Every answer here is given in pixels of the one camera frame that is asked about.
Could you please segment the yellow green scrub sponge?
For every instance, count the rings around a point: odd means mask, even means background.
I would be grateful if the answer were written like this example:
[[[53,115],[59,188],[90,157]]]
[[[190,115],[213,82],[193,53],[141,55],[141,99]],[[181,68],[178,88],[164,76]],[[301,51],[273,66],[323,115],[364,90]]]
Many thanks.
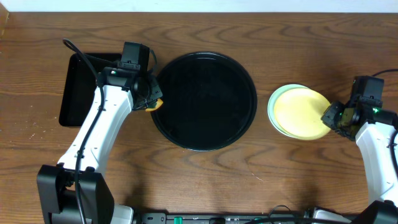
[[[162,106],[163,103],[164,102],[160,98],[158,98],[158,99],[148,103],[146,108],[145,108],[145,111],[146,112],[155,111],[155,110],[159,109]]]

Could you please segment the yellow plate with sauce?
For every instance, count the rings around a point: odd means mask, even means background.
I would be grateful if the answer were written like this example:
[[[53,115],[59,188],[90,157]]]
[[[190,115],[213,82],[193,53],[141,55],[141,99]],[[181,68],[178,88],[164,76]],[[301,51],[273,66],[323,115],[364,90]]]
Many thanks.
[[[281,94],[274,104],[279,126],[300,140],[316,140],[330,132],[321,117],[331,103],[309,88],[295,88]]]

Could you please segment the mint plate back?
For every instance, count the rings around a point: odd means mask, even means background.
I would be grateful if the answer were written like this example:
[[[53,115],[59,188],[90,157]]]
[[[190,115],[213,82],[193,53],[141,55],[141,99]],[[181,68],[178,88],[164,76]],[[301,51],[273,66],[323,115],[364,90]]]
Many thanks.
[[[288,85],[283,85],[281,87],[279,87],[278,89],[276,89],[273,94],[271,94],[268,104],[267,104],[267,115],[268,118],[271,122],[271,124],[273,125],[273,127],[280,132],[281,134],[290,137],[290,138],[295,138],[295,136],[289,134],[287,131],[285,131],[277,122],[276,118],[275,118],[275,114],[274,114],[274,106],[276,103],[276,100],[279,98],[279,96],[283,93],[285,93],[286,91],[289,90],[293,90],[293,89],[297,89],[297,88],[304,88],[304,89],[308,89],[308,87],[303,86],[303,85],[299,85],[299,84],[288,84]]]

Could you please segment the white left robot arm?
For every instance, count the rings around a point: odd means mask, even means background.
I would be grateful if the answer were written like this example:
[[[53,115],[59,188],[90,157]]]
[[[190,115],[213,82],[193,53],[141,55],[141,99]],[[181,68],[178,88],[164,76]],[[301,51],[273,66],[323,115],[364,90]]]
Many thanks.
[[[156,110],[162,92],[152,71],[106,67],[75,140],[54,166],[43,165],[37,187],[45,223],[135,223],[131,207],[116,204],[104,175],[128,114]]]

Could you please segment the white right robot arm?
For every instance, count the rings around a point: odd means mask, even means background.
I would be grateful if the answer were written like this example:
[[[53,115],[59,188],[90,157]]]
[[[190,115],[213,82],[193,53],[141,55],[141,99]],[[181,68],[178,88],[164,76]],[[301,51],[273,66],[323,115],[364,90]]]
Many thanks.
[[[333,102],[322,121],[358,146],[366,173],[368,207],[349,220],[315,209],[312,223],[397,223],[397,114],[377,106]]]

